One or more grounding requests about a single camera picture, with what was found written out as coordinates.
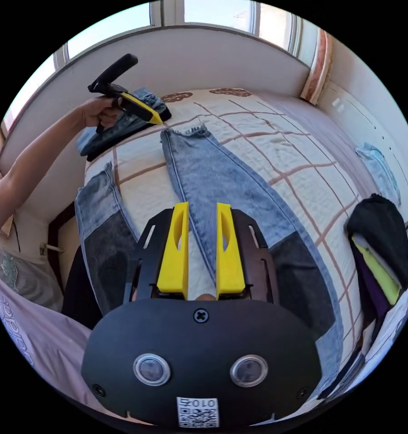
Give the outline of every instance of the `windowsill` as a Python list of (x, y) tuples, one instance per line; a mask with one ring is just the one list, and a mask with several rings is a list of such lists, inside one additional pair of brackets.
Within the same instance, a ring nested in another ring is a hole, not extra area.
[(90, 48), (88, 48), (87, 50), (81, 52), (79, 55), (73, 57), (72, 59), (70, 59), (70, 61), (64, 66), (62, 67), (59, 71), (57, 71), (56, 73), (52, 74), (34, 93), (33, 95), (28, 99), (28, 101), (26, 102), (26, 104), (22, 107), (22, 109), (20, 110), (20, 112), (18, 113), (18, 115), (15, 117), (11, 127), (9, 128), (6, 138), (5, 138), (5, 143), (4, 143), (4, 148), (7, 145), (7, 142), (9, 140), (9, 137), (11, 136), (11, 134), (13, 133), (16, 125), (19, 123), (20, 119), (22, 118), (23, 114), (25, 113), (25, 111), (28, 109), (28, 107), (32, 104), (32, 102), (38, 97), (38, 95), (53, 81), (55, 80), (63, 71), (66, 71), (68, 68), (70, 68), (71, 66), (73, 66), (78, 60), (82, 59), (83, 57), (87, 56), (88, 54), (102, 48), (105, 47), (113, 42), (117, 42), (117, 41), (121, 41), (123, 39), (126, 39), (128, 37), (130, 37), (131, 35), (137, 35), (137, 34), (145, 34), (145, 33), (149, 33), (149, 32), (158, 32), (158, 31), (164, 31), (164, 30), (170, 30), (170, 29), (178, 29), (178, 28), (201, 28), (201, 29), (205, 29), (205, 30), (212, 30), (212, 31), (216, 31), (216, 32), (226, 32), (226, 33), (231, 33), (231, 34), (235, 34), (235, 35), (240, 35), (240, 36), (244, 36), (246, 38), (250, 38), (253, 39), (255, 41), (261, 42), (263, 44), (269, 45), (272, 48), (275, 48), (279, 51), (284, 52), (286, 55), (292, 57), (293, 59), (296, 59), (299, 63), (301, 63), (302, 65), (306, 66), (307, 68), (309, 68), (309, 66), (307, 64), (305, 64), (304, 62), (302, 62), (301, 60), (299, 60), (297, 57), (295, 57), (294, 55), (290, 54), (287, 50), (279, 47), (278, 45), (272, 44), (269, 41), (266, 41), (265, 39), (259, 38), (258, 36), (252, 35), (251, 33), (242, 31), (242, 30), (237, 30), (234, 28), (229, 28), (229, 27), (223, 27), (223, 26), (216, 26), (216, 25), (211, 25), (211, 24), (197, 24), (197, 23), (190, 23), (190, 24), (182, 24), (182, 25), (174, 25), (174, 26), (164, 26), (164, 27), (155, 27), (155, 26), (150, 26), (150, 27), (145, 27), (145, 28), (140, 28), (140, 29), (136, 29), (136, 30), (131, 30), (129, 32), (125, 32), (125, 33), (121, 33), (120, 35), (116, 35), (112, 38), (109, 38), (107, 40), (104, 40), (96, 45), (91, 46)]

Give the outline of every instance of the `denim pant leg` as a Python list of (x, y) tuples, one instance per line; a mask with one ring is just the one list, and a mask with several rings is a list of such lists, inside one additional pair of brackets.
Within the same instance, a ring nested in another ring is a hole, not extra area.
[(122, 304), (136, 231), (115, 185), (112, 163), (79, 190), (75, 200), (88, 277), (103, 315)]
[(309, 325), (316, 339), (323, 378), (314, 393), (328, 386), (338, 374), (342, 357), (340, 307), (329, 271), (297, 216), (205, 126), (186, 133), (167, 129), (161, 141), (175, 192), (182, 201), (189, 201), (190, 227), (213, 279), (216, 203), (229, 203), (256, 220), (271, 247), (280, 303)]

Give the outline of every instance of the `bedspread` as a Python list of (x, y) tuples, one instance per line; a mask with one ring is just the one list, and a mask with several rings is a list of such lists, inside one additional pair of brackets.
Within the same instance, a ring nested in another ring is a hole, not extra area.
[[(298, 122), (245, 90), (193, 90), (163, 98), (185, 131), (204, 123), (220, 144), (249, 165), (285, 200), (317, 246), (335, 287), (344, 329), (340, 369), (361, 332), (362, 314), (354, 259), (343, 225), (361, 200), (334, 156)], [(125, 207), (139, 233), (147, 221), (179, 202), (154, 126), (87, 163), (85, 183), (111, 161)], [(189, 237), (189, 298), (214, 292), (193, 236)]]

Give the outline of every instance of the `human hand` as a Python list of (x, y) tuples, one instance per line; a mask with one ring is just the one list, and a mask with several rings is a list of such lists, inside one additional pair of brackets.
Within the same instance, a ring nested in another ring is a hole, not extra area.
[(89, 99), (77, 107), (76, 110), (82, 118), (83, 126), (96, 127), (98, 123), (101, 123), (105, 128), (110, 128), (115, 125), (121, 110), (112, 107), (114, 100), (114, 98), (102, 96)]

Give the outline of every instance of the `qr code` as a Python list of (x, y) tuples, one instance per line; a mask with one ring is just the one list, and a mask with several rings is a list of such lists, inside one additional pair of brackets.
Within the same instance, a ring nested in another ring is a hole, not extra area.
[(217, 399), (177, 398), (178, 425), (181, 428), (218, 428)]

